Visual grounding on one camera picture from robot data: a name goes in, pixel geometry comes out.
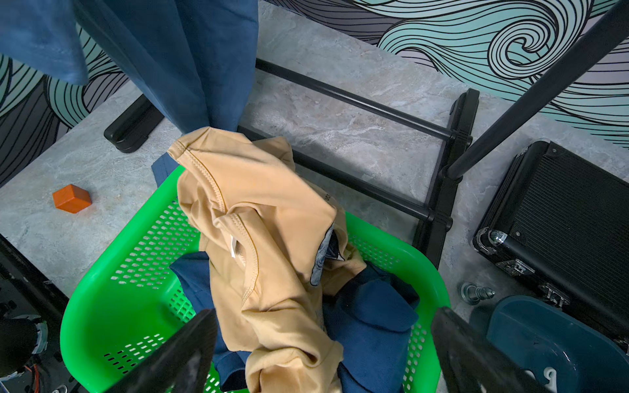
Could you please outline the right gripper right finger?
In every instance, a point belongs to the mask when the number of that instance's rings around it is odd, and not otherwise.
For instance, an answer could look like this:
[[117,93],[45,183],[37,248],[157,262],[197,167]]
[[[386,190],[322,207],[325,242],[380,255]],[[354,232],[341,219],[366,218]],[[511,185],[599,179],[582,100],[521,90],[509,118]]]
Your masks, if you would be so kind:
[[448,307],[437,309],[431,324],[447,389],[450,392],[544,392],[505,354]]

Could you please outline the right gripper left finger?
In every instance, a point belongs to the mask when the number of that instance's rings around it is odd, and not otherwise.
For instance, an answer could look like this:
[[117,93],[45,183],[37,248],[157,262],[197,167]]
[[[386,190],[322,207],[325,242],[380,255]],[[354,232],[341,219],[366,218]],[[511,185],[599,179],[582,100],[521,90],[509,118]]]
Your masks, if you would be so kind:
[[204,391],[218,330],[216,312],[203,310],[108,391]]

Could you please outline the navy Mickey print t-shirt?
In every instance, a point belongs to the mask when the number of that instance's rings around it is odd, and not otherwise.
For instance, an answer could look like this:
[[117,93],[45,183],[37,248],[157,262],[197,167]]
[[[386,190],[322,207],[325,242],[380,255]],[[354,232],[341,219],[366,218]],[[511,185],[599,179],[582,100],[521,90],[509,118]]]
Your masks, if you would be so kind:
[[[209,258],[205,252],[180,257],[170,266],[194,311],[214,309]],[[324,296],[324,322],[344,347],[338,367],[343,392],[403,392],[408,341],[418,322],[419,295],[396,275],[370,261],[335,296]],[[219,329],[213,360],[223,392],[244,389],[250,352],[228,350]]]

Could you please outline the tan cartoon print t-shirt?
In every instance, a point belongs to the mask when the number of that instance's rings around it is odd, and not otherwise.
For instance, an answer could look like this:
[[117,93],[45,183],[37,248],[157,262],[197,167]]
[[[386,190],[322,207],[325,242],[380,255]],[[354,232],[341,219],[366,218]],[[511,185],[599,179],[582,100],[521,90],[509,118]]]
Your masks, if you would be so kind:
[[176,140],[178,201],[209,258],[211,297],[229,351],[247,353],[251,392],[339,392],[343,348],[323,298],[365,268],[344,209],[296,173],[287,139],[221,129]]

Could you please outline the slate blue t-shirt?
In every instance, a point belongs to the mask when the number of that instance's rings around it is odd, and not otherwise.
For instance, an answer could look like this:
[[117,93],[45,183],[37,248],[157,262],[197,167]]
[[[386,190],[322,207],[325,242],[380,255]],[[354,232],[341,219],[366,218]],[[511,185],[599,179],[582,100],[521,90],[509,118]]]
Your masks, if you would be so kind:
[[125,81],[184,133],[235,130],[258,31],[255,1],[2,2],[2,182]]

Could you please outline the white clothespin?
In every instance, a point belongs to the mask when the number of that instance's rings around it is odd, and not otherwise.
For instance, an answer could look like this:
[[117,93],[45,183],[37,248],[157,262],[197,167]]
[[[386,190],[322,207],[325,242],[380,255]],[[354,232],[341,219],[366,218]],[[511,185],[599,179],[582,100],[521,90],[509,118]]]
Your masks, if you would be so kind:
[[542,370],[542,385],[552,393],[558,392],[558,371],[547,366]]

